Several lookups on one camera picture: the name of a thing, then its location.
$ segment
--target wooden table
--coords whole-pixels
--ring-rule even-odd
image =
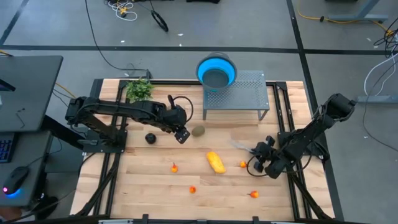
[[[99,98],[115,100],[118,83],[118,79],[103,80]],[[304,85],[302,82],[286,84],[295,128],[303,128],[311,121]],[[267,135],[277,139],[279,124],[272,89],[268,91],[271,110],[262,121],[258,120],[257,111],[209,111],[207,120],[203,121],[201,85],[156,85],[153,100],[168,104],[168,94],[192,100],[194,113],[187,128],[191,131],[197,125],[204,125],[206,133],[199,138],[191,136],[185,144],[179,144],[172,134],[128,119],[127,147],[121,156],[111,218],[142,218],[143,214],[149,214],[150,219],[252,220],[253,216],[258,216],[260,220],[294,220],[287,176],[281,174],[276,180],[251,177],[239,166],[251,155],[229,142],[233,139],[254,147]],[[282,112],[285,112],[283,97],[280,100]],[[190,114],[187,101],[179,99],[176,103]],[[110,116],[98,117],[107,124],[111,122]],[[286,130],[289,130],[286,113],[284,118]],[[147,133],[157,136],[154,145],[146,143]],[[214,173],[206,159],[209,151],[221,157],[227,170],[225,174]],[[96,190],[103,156],[96,154],[83,166],[72,214],[79,211]],[[173,163],[178,165],[177,173],[170,171]],[[326,214],[333,217],[321,160],[314,157],[304,175],[309,192]],[[197,188],[195,194],[189,192],[191,185]],[[258,198],[248,195],[253,190],[259,192]],[[301,195],[298,190],[296,192],[300,216],[304,217]],[[106,201],[106,197],[103,198],[102,211]]]

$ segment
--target blue bowl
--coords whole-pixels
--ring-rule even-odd
[[[236,67],[226,54],[211,53],[198,64],[197,77],[206,91],[217,93],[234,83]]]

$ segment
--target artificial plant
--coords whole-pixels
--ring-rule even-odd
[[[131,103],[140,100],[148,100],[152,98],[152,90],[154,86],[148,80],[138,79],[130,81],[127,84],[127,98]]]

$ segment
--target orange pepper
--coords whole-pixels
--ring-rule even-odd
[[[248,165],[246,164],[246,162],[241,161],[240,166],[241,166],[242,168],[246,168]]]
[[[197,191],[197,188],[195,186],[189,187],[189,192],[191,192],[192,194],[194,194],[196,191]]]
[[[259,192],[257,190],[255,190],[255,191],[252,191],[248,195],[250,195],[250,197],[252,197],[252,198],[258,198],[259,197]]]
[[[175,163],[173,162],[172,172],[177,172],[177,171],[178,171],[178,166],[176,166]]]

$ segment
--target concrete floor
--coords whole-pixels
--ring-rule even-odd
[[[0,1],[0,31],[4,30],[22,0]],[[330,24],[309,21],[297,14],[323,16],[329,13],[354,12],[364,1],[325,2],[293,0],[297,22],[305,49],[380,50],[373,42],[384,31],[372,23]],[[121,21],[102,1],[88,0],[91,19],[99,45],[102,46],[186,46],[201,47],[272,47],[296,49],[296,41],[285,1],[221,0],[220,4],[154,1],[157,11],[167,21],[166,34],[149,13],[135,4],[135,22]],[[398,2],[383,0],[372,11],[389,14],[388,26],[398,16]],[[83,1],[29,0],[5,45],[93,46]],[[14,55],[62,55],[63,65],[58,82],[74,94],[86,96],[95,78],[125,77],[124,71],[109,67],[94,50],[7,50]],[[105,57],[115,66],[133,63],[136,68],[149,68],[155,78],[195,78],[198,61],[208,52],[107,51]],[[298,54],[228,52],[241,70],[264,70],[270,80],[303,80]],[[318,103],[340,92],[347,97],[363,95],[363,81],[368,71],[381,62],[381,55],[314,55],[307,54],[313,87]],[[369,80],[375,82],[383,72],[375,71]],[[397,76],[386,83],[383,93],[398,90]],[[52,98],[47,114],[65,124],[65,107]],[[365,223],[395,223],[398,207],[398,153],[378,144],[364,132],[363,105],[345,123],[326,132],[345,220]],[[368,106],[366,124],[373,135],[393,146],[397,106]],[[75,149],[67,149],[74,154]],[[49,175],[49,191],[59,197],[74,189],[77,175]],[[52,217],[69,214],[72,197],[63,201]]]

